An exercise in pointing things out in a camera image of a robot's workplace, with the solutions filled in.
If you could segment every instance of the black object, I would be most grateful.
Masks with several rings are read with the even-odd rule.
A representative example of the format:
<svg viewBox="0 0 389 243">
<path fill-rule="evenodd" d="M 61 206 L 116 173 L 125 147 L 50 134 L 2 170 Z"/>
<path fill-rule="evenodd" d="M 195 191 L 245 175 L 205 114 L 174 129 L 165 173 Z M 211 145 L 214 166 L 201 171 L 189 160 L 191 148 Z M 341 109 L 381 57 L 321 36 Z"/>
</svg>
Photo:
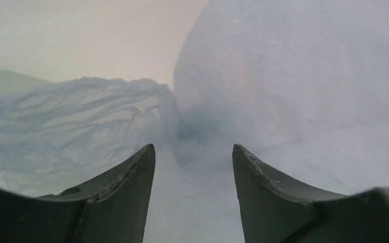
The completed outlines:
<svg viewBox="0 0 389 243">
<path fill-rule="evenodd" d="M 142 243 L 154 169 L 149 144 L 59 195 L 31 198 L 0 189 L 0 243 Z"/>
<path fill-rule="evenodd" d="M 233 166 L 246 243 L 389 243 L 389 188 L 324 191 L 237 144 Z"/>
</svg>

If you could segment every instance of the beige surface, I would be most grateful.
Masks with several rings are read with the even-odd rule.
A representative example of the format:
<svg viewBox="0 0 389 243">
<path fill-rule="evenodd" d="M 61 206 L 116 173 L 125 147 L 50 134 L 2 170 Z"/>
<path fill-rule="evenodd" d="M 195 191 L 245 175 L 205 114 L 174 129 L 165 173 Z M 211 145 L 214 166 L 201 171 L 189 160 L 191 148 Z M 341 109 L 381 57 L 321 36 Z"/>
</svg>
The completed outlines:
<svg viewBox="0 0 389 243">
<path fill-rule="evenodd" d="M 0 69 L 59 82 L 81 76 L 171 84 L 207 0 L 2 0 Z"/>
</svg>

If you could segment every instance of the green surface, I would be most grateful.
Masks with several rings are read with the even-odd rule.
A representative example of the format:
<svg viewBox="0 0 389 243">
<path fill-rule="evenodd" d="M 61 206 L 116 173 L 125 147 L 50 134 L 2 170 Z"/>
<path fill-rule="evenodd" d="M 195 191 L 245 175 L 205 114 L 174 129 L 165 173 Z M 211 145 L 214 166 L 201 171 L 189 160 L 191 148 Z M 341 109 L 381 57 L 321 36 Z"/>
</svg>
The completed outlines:
<svg viewBox="0 0 389 243">
<path fill-rule="evenodd" d="M 0 95 L 25 91 L 49 84 L 52 84 L 52 82 L 10 70 L 0 70 Z"/>
</svg>

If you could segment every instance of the black plastic part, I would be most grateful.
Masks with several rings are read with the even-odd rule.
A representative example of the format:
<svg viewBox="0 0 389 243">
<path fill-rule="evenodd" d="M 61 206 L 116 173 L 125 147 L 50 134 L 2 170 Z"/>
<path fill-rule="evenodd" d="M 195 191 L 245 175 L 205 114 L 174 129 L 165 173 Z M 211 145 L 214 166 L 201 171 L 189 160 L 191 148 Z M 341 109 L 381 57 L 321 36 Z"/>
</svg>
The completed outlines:
<svg viewBox="0 0 389 243">
<path fill-rule="evenodd" d="M 0 243 L 142 243 L 154 169 L 149 144 L 59 195 L 31 198 L 0 189 Z"/>
<path fill-rule="evenodd" d="M 237 144 L 233 166 L 246 243 L 389 243 L 389 188 L 324 191 Z"/>
</svg>

